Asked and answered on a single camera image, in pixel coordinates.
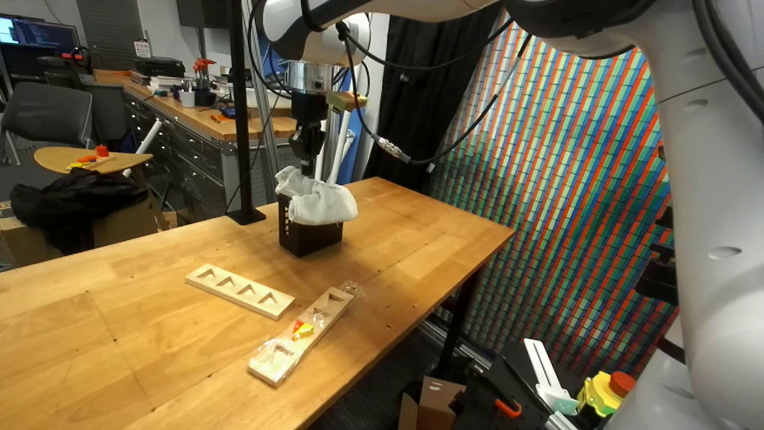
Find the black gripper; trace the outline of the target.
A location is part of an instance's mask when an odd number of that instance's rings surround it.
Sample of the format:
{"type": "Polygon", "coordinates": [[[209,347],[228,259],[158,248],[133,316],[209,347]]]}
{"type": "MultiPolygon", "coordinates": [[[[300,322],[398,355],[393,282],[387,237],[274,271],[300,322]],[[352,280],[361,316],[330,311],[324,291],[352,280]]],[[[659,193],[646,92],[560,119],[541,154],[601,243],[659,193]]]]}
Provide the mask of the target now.
{"type": "Polygon", "coordinates": [[[289,135],[289,146],[300,160],[300,170],[313,171],[324,142],[323,121],[327,119],[327,102],[318,92],[293,92],[292,116],[296,119],[296,132],[289,135]]]}

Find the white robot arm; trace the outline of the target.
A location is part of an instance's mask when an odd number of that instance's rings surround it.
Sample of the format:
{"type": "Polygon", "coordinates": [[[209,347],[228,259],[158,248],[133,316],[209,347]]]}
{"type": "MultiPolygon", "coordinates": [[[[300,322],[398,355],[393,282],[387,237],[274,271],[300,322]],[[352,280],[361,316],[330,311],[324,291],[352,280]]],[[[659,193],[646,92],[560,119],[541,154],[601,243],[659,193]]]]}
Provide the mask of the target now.
{"type": "Polygon", "coordinates": [[[616,412],[617,430],[764,430],[764,0],[265,0],[286,59],[330,65],[338,25],[374,12],[425,24],[500,7],[586,62],[629,50],[649,68],[671,193],[669,336],[616,412]]]}

